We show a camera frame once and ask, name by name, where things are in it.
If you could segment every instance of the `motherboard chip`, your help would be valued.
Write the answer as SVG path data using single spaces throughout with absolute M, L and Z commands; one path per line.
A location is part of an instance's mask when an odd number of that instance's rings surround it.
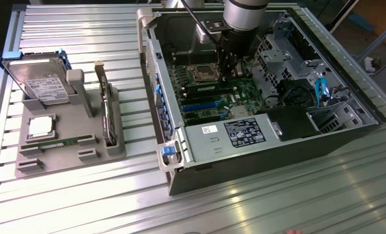
M 200 82 L 215 81 L 219 78 L 215 64 L 191 66 L 189 69 Z
M 241 118 L 249 116 L 249 112 L 247 111 L 245 106 L 244 105 L 233 106 L 231 108 L 231 116 L 232 118 Z

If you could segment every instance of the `motherboard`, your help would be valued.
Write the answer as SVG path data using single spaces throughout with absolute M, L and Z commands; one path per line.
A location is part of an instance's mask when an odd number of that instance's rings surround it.
M 215 63 L 166 66 L 180 113 L 187 126 L 251 116 L 261 100 L 245 68 L 245 74 L 219 82 Z

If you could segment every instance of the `hard drive label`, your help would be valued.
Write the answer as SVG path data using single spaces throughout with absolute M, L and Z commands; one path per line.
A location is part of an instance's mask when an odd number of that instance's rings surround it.
M 265 141 L 255 118 L 224 123 L 224 128 L 235 148 Z
M 40 101 L 68 98 L 60 78 L 29 79 L 25 83 Z

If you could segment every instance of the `metal workbench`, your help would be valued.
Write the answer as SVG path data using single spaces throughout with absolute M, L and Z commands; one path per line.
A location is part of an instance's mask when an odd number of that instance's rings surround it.
M 5 51 L 61 47 L 86 87 L 97 86 L 93 61 L 104 61 L 120 91 L 128 156 L 15 179 L 22 94 L 0 71 L 0 234 L 386 233 L 386 126 L 324 157 L 166 195 L 137 59 L 138 7 L 158 5 L 29 5 L 11 12 Z M 386 115 L 386 96 L 358 82 Z

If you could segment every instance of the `hard drive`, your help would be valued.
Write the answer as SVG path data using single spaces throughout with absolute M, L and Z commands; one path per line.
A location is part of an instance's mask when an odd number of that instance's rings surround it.
M 1 63 L 26 97 L 44 105 L 66 103 L 68 95 L 76 93 L 65 80 L 69 64 L 57 52 L 19 53 L 15 57 L 3 54 Z

